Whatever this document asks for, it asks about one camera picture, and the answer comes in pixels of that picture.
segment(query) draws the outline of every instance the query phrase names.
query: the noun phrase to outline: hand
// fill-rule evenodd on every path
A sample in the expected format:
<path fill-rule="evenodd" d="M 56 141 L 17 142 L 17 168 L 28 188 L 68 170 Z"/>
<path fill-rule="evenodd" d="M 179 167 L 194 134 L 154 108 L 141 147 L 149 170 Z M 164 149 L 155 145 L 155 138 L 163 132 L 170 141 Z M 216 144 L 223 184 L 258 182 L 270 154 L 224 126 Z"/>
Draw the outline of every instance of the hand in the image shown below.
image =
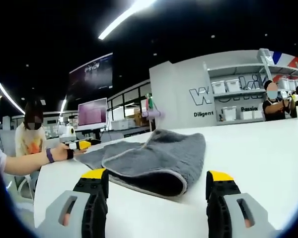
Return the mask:
<path fill-rule="evenodd" d="M 56 148 L 51 149 L 51 154 L 54 161 L 63 161 L 68 159 L 68 152 L 70 148 L 65 144 L 59 144 Z M 86 150 L 74 152 L 74 156 L 85 153 Z"/>

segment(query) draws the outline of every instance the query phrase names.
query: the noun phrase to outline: white table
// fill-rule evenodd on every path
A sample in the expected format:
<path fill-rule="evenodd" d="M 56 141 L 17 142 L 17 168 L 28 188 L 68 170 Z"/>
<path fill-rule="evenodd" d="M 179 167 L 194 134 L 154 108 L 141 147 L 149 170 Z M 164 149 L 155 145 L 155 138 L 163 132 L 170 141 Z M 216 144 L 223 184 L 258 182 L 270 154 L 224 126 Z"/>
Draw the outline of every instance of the white table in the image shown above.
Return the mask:
<path fill-rule="evenodd" d="M 269 222 L 283 229 L 298 209 L 298 119 L 178 129 L 202 133 L 206 153 L 198 182 L 177 201 L 135 192 L 109 183 L 107 238 L 202 238 L 208 236 L 205 183 L 208 170 L 230 174 L 241 192 L 267 211 Z M 145 142 L 150 133 L 125 138 Z M 112 141 L 90 148 L 96 150 Z M 34 200 L 37 227 L 45 209 L 63 191 L 72 190 L 89 168 L 75 160 L 41 169 Z"/>

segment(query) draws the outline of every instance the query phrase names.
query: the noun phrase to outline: monitor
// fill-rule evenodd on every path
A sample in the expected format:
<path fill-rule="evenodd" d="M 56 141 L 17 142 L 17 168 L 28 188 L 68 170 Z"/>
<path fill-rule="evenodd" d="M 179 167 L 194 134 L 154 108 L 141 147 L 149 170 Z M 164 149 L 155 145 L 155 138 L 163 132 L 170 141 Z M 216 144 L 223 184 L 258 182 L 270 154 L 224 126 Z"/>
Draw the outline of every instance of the monitor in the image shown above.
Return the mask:
<path fill-rule="evenodd" d="M 105 128 L 107 125 L 107 98 L 79 104 L 76 131 Z"/>
<path fill-rule="evenodd" d="M 67 96 L 70 100 L 90 98 L 99 90 L 113 87 L 113 54 L 94 59 L 70 72 Z"/>

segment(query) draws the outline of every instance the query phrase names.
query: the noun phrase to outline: folded towel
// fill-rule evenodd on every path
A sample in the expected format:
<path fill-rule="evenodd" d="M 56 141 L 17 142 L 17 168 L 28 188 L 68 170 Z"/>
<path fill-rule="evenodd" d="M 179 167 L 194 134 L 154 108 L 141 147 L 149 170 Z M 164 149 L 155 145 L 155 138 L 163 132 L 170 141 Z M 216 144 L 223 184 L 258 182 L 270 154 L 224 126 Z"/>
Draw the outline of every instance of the folded towel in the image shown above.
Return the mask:
<path fill-rule="evenodd" d="M 91 169 L 106 168 L 110 180 L 159 196 L 183 195 L 201 175 L 205 138 L 157 129 L 146 143 L 118 142 L 76 159 Z"/>

